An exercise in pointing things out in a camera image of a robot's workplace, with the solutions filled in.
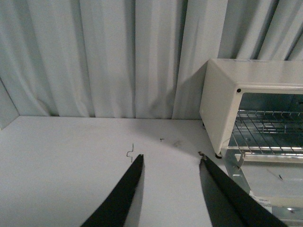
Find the curtain fold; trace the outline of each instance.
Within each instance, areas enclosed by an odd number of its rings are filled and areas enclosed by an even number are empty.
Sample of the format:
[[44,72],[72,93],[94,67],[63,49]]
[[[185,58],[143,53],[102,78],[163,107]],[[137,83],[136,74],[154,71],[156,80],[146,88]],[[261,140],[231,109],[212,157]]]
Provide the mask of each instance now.
[[0,1],[20,115],[200,119],[210,58],[303,61],[303,1]]
[[140,0],[135,11],[137,118],[171,118],[187,1]]
[[95,115],[134,118],[135,1],[80,5]]
[[79,2],[27,2],[58,114],[94,116]]
[[206,62],[218,56],[226,7],[227,0],[188,2],[173,119],[201,119]]

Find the white table surface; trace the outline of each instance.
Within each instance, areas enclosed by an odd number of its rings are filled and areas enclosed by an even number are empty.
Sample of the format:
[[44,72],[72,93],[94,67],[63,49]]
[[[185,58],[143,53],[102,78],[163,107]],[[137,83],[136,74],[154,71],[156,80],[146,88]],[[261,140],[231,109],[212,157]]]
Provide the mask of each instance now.
[[202,121],[20,116],[0,131],[0,226],[80,226],[144,154],[140,226],[210,227]]

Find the toaster oven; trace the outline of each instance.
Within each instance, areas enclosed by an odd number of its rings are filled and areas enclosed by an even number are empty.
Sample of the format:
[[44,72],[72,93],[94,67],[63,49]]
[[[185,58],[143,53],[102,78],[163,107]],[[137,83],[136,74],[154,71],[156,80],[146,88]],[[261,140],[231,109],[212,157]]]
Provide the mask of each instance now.
[[[210,59],[200,115],[229,176],[269,198],[270,212],[289,226],[303,226],[302,62]],[[269,193],[254,194],[262,181]]]
[[303,158],[301,111],[302,62],[209,60],[200,114],[217,156],[238,148]]

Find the wire rack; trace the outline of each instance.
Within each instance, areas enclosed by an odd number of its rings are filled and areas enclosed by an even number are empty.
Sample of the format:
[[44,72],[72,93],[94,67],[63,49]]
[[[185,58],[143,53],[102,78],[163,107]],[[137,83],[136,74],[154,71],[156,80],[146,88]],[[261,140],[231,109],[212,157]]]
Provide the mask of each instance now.
[[247,154],[303,156],[303,113],[239,110],[229,148]]

